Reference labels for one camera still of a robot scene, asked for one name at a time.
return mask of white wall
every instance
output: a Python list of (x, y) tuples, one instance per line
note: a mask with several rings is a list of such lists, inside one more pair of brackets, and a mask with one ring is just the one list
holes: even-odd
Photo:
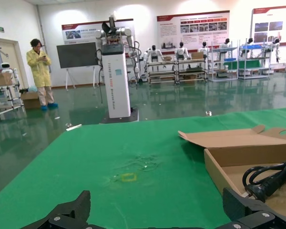
[[(245, 41), (250, 35), (253, 8), (282, 6), (286, 0), (96, 0), (92, 2), (41, 6), (41, 21), (52, 58), (52, 84), (65, 84), (65, 71), (60, 69), (56, 45), (62, 45), (62, 24), (107, 20), (114, 10), (117, 19), (133, 18), (135, 37), (145, 50), (157, 44), (156, 16), (230, 10), (230, 39)], [(76, 83), (92, 82), (89, 68), (80, 68)]]
[(40, 38), (36, 6), (24, 0), (0, 0), (0, 26), (5, 33), (0, 32), (0, 39), (17, 41), (22, 56), (21, 65), (27, 77), (29, 86), (34, 85), (30, 67), (26, 62), (26, 52), (31, 49), (30, 41)]

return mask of display banner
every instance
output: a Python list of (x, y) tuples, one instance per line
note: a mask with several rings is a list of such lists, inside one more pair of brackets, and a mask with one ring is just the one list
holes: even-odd
[(224, 43), (229, 37), (230, 11), (157, 16), (159, 49), (163, 54), (173, 54), (183, 42), (193, 52), (202, 47)]
[(286, 6), (253, 9), (251, 37), (256, 44), (279, 38), (286, 45)]
[[(103, 21), (86, 22), (79, 24), (62, 25), (62, 37), (65, 44), (76, 44), (84, 42), (95, 42), (95, 31), (102, 30)], [(117, 20), (115, 26), (119, 28), (129, 28), (132, 31), (133, 40), (134, 22), (133, 19)], [(123, 43), (127, 44), (126, 37), (123, 37)]]

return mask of reflective floor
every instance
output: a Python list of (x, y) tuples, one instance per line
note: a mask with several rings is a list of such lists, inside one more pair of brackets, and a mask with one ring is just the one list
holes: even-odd
[[(43, 149), (66, 130), (66, 124), (98, 124), (107, 111), (105, 87), (55, 89), (59, 109), (6, 113), (0, 120), (0, 191)], [(144, 83), (130, 87), (131, 106), (138, 107), (140, 121), (206, 116), (228, 112), (286, 107), (286, 75), (270, 80), (221, 83)]]

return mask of green mat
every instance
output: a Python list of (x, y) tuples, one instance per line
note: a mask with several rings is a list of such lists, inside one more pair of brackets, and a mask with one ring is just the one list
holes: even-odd
[(229, 219), (205, 170), (203, 149), (177, 131), (258, 124), (286, 127), (286, 109), (65, 132), (0, 192), (0, 229), (32, 223), (83, 190), (92, 194), (88, 222), (107, 229), (218, 227)]
[[(228, 65), (228, 69), (229, 70), (236, 70), (237, 69), (237, 62), (236, 61), (225, 62), (224, 65)], [(247, 63), (246, 63), (246, 68), (247, 69), (259, 68), (260, 66), (261, 66), (261, 63), (258, 60), (247, 61)], [(239, 68), (245, 68), (245, 62), (244, 61), (240, 61), (239, 62)]]

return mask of screw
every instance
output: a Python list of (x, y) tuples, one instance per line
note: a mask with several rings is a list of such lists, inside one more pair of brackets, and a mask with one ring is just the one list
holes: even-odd
[(238, 225), (238, 224), (233, 224), (233, 227), (235, 227), (236, 229), (240, 229), (240, 228), (242, 228), (240, 225)]

